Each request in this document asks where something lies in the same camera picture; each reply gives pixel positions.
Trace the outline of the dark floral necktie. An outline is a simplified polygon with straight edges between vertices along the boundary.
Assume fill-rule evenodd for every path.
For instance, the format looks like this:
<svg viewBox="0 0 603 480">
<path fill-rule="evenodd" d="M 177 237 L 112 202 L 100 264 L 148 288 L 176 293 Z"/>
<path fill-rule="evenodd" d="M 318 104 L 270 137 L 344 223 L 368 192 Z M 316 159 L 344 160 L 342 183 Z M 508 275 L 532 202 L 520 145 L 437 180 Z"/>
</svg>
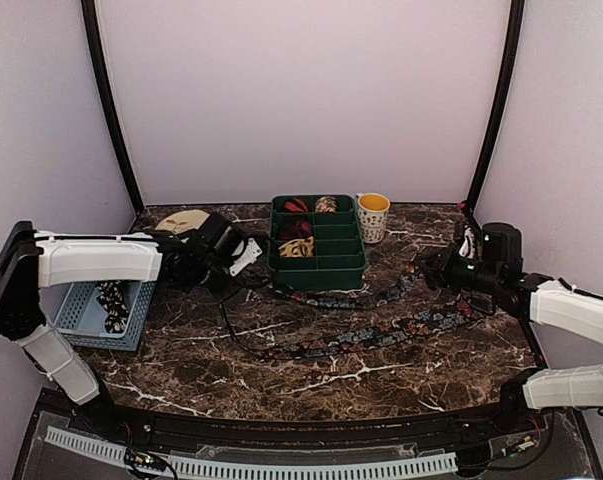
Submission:
<svg viewBox="0 0 603 480">
<path fill-rule="evenodd" d="M 412 294 L 418 284 L 425 281 L 426 275 L 423 270 L 418 264 L 412 262 L 391 287 L 365 298 L 303 294 L 281 283 L 275 283 L 273 289 L 284 300 L 322 310 L 359 313 L 396 303 Z M 219 311 L 233 343 L 244 352 L 264 361 L 307 360 L 377 350 L 454 330 L 479 319 L 478 309 L 472 306 L 467 298 L 458 294 L 443 305 L 429 306 L 407 317 L 392 319 L 386 325 L 366 326 L 295 344 L 274 345 L 259 349 L 250 347 L 239 339 L 229 321 L 224 303 L 219 304 Z"/>
</svg>

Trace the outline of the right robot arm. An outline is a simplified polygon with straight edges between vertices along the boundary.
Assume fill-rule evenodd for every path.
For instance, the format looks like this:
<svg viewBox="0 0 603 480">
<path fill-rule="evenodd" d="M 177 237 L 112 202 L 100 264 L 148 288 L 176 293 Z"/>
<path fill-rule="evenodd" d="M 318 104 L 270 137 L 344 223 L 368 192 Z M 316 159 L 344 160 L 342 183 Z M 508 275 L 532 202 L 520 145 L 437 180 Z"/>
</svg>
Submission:
<svg viewBox="0 0 603 480">
<path fill-rule="evenodd" d="M 501 387 L 491 424 L 515 432 L 530 411 L 596 410 L 603 416 L 603 295 L 524 270 L 522 234 L 500 222 L 461 226 L 453 242 L 416 259 L 432 288 L 481 294 L 520 321 L 539 358 Z"/>
</svg>

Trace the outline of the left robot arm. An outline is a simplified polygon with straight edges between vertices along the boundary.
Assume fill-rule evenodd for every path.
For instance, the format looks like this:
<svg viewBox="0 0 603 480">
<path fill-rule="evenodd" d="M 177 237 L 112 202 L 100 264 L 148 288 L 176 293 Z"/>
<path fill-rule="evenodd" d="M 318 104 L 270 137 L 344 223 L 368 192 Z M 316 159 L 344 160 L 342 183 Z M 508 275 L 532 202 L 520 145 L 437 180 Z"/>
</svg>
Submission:
<svg viewBox="0 0 603 480">
<path fill-rule="evenodd" d="M 164 220 L 149 232 L 60 234 L 17 222 L 0 252 L 0 337 L 21 347 L 101 436 L 122 427 L 108 391 L 40 307 L 40 291 L 83 282 L 167 280 L 224 296 L 262 255 L 259 241 L 218 213 Z"/>
</svg>

